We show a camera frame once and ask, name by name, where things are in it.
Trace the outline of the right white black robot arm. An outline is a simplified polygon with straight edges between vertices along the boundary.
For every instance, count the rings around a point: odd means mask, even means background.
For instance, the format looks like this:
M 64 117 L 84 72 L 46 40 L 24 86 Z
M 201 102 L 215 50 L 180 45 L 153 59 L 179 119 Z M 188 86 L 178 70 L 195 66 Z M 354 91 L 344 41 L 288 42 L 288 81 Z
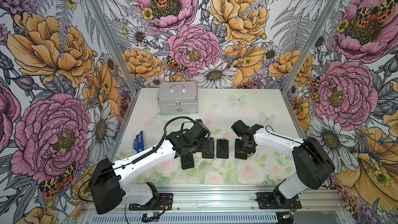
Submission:
M 258 197 L 259 203 L 271 209 L 298 207 L 296 198 L 302 192 L 319 189 L 335 171 L 335 164 L 315 138 L 292 138 L 274 132 L 259 124 L 246 125 L 235 122 L 231 129 L 238 136 L 235 140 L 235 158 L 246 160 L 256 153 L 258 146 L 267 147 L 292 159 L 295 174 L 284 179 L 273 190 L 271 197 Z

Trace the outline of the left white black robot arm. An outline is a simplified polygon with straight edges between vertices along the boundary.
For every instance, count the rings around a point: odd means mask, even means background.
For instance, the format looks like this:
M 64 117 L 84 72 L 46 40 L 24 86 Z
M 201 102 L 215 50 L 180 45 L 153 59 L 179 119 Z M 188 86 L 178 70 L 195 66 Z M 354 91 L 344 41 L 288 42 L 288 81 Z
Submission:
M 198 152 L 210 136 L 208 127 L 201 120 L 183 119 L 191 122 L 192 127 L 171 133 L 164 127 L 157 145 L 122 160 L 103 159 L 97 164 L 88 181 L 97 214 L 106 214 L 120 204 L 135 204 L 144 210 L 153 209 L 158 204 L 160 194 L 153 183 L 134 184 L 133 181 L 162 163 Z

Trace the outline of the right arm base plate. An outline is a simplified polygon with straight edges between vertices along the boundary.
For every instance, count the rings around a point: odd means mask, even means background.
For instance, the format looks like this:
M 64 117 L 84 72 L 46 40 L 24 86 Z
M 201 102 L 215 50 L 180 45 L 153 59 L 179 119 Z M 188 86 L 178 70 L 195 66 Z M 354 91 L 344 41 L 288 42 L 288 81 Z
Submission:
M 287 199 L 279 193 L 273 192 L 257 192 L 255 201 L 258 203 L 259 209 L 292 209 L 298 210 L 302 208 L 298 195 L 292 199 Z

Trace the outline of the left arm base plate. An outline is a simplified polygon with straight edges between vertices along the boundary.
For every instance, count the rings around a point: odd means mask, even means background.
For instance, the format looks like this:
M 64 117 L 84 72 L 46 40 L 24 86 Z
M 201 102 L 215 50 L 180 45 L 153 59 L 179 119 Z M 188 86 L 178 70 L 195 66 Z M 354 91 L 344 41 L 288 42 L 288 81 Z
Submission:
M 173 205 L 173 193 L 160 193 L 157 198 L 150 200 L 145 205 L 130 204 L 128 210 L 130 211 L 167 211 L 172 209 Z

